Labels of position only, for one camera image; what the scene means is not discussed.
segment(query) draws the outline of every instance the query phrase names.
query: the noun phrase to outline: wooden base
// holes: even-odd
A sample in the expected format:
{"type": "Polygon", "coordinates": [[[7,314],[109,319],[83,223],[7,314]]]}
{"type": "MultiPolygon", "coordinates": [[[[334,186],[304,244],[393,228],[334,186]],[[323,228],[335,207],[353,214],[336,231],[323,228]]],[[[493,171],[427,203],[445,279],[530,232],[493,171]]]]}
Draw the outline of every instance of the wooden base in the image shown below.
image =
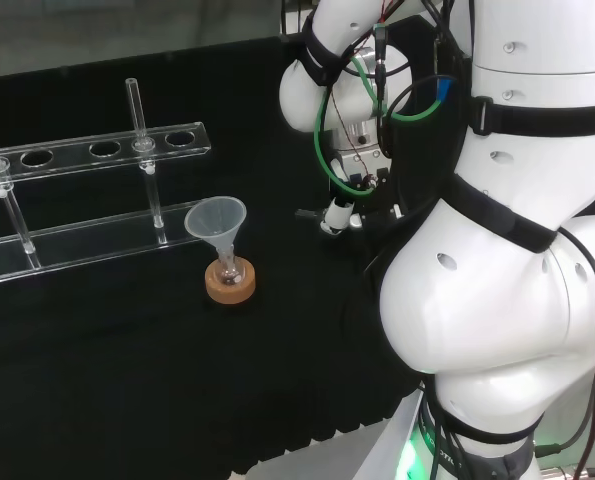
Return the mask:
{"type": "Polygon", "coordinates": [[[236,305],[248,300],[255,292],[255,269],[245,258],[237,257],[244,266],[244,279],[237,285],[224,285],[217,278],[217,272],[221,268],[219,260],[208,265],[206,274],[206,291],[210,298],[217,303],[224,305],[236,305]]]}

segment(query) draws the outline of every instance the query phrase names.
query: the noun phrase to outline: test tube rack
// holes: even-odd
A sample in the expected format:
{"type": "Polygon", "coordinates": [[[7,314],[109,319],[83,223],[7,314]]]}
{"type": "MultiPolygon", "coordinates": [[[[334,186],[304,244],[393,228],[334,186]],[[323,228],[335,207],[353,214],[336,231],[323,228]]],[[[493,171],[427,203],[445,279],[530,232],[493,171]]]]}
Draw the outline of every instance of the test tube rack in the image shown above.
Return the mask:
{"type": "Polygon", "coordinates": [[[184,217],[196,202],[162,207],[157,165],[209,152],[204,125],[148,129],[137,80],[127,79],[126,90],[133,131],[0,150],[0,199],[16,231],[0,238],[0,282],[198,241],[184,228],[184,217]],[[149,210],[28,230],[16,183],[112,167],[142,170],[149,210]]]}

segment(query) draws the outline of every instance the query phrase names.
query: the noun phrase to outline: black mat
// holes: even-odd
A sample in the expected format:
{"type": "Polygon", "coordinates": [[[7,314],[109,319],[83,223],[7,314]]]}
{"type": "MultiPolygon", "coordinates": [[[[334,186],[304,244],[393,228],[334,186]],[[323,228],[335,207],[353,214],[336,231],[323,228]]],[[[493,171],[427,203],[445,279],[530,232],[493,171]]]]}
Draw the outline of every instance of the black mat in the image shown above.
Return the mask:
{"type": "MultiPolygon", "coordinates": [[[[203,121],[213,152],[159,167],[162,202],[241,198],[236,247],[258,278],[249,304],[212,304],[213,252],[195,244],[0,284],[0,479],[225,479],[381,420],[414,388],[374,304],[340,322],[362,294],[352,242],[294,218],[328,195],[311,136],[279,111],[287,49],[267,39],[0,78],[0,147],[129,130],[127,77],[149,126],[203,121]]],[[[122,168],[15,191],[38,229],[145,209],[141,182],[122,168]]]]}

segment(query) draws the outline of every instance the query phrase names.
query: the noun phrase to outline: black strap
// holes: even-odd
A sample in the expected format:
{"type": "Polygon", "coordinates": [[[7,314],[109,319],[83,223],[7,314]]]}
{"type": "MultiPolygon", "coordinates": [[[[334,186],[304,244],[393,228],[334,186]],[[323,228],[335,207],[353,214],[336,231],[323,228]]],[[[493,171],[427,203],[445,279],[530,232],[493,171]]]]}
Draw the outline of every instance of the black strap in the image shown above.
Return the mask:
{"type": "Polygon", "coordinates": [[[502,457],[484,458],[461,451],[459,447],[451,448],[450,434],[449,439],[445,435],[438,435],[428,412],[426,398],[419,407],[417,424],[430,453],[438,455],[439,464],[455,478],[463,478],[460,472],[465,469],[473,479],[519,480],[533,461],[535,445],[532,434],[526,437],[519,449],[502,457]]]}
{"type": "Polygon", "coordinates": [[[437,398],[434,377],[430,378],[430,380],[425,382],[425,396],[428,401],[428,408],[430,409],[430,413],[432,413],[433,416],[437,416],[438,414],[442,416],[443,421],[446,425],[446,430],[451,433],[454,433],[455,435],[461,435],[462,437],[470,438],[471,440],[475,440],[476,442],[486,443],[488,445],[508,445],[510,443],[520,442],[532,435],[533,432],[539,426],[541,419],[544,417],[542,415],[541,417],[539,417],[539,420],[537,420],[533,425],[519,432],[484,432],[483,430],[479,430],[475,427],[468,425],[467,423],[462,422],[460,419],[452,415],[450,412],[444,410],[444,408],[439,403],[439,399],[437,398]]]}
{"type": "Polygon", "coordinates": [[[344,57],[338,57],[326,47],[315,36],[313,32],[313,17],[315,10],[306,18],[302,29],[302,36],[305,47],[299,53],[299,61],[304,66],[306,73],[320,87],[329,87],[333,85],[348,60],[344,57]]]}
{"type": "Polygon", "coordinates": [[[470,99],[469,122],[477,135],[503,133],[523,137],[595,135],[595,106],[527,108],[499,105],[490,97],[470,99]]]}
{"type": "Polygon", "coordinates": [[[441,198],[489,232],[533,253],[548,250],[557,236],[557,232],[516,214],[457,174],[446,182],[441,198]]]}

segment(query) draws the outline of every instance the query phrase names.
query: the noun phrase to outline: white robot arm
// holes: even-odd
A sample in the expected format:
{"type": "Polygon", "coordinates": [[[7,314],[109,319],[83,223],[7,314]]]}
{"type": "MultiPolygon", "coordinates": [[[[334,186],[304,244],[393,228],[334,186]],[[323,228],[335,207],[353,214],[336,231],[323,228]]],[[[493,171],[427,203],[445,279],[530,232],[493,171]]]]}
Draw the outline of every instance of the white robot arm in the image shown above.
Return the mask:
{"type": "MultiPolygon", "coordinates": [[[[378,20],[381,4],[322,0],[313,30],[341,55],[378,20]]],[[[571,220],[595,199],[595,127],[543,133],[559,122],[551,109],[573,118],[595,111],[595,0],[474,5],[472,97],[486,100],[481,128],[469,128],[455,173],[514,215],[551,231],[564,225],[595,258],[595,217],[571,220]],[[550,120],[535,122],[537,133],[525,133],[521,121],[514,130],[505,124],[484,131],[486,108],[494,106],[514,108],[517,118],[539,110],[550,120]]],[[[405,62],[394,49],[387,58],[393,68],[405,62]]],[[[409,75],[389,79],[389,101],[409,75]]],[[[280,97],[294,128],[313,129],[322,92],[298,62],[289,67],[280,97]]],[[[334,92],[345,122],[371,118],[359,79],[342,74],[334,92]]],[[[327,127],[338,126],[334,110],[326,118],[327,127]]],[[[491,437],[530,430],[595,365],[595,271],[580,249],[558,235],[544,251],[529,251],[442,199],[390,265],[380,303],[395,351],[414,369],[435,374],[443,411],[491,437]]],[[[457,437],[470,456],[491,464],[523,455],[530,438],[496,444],[457,437]]],[[[430,472],[434,458],[424,434],[417,430],[413,438],[430,472]]],[[[523,463],[522,480],[541,478],[534,456],[523,463]]],[[[442,464],[439,476],[453,478],[449,467],[442,464]]]]}

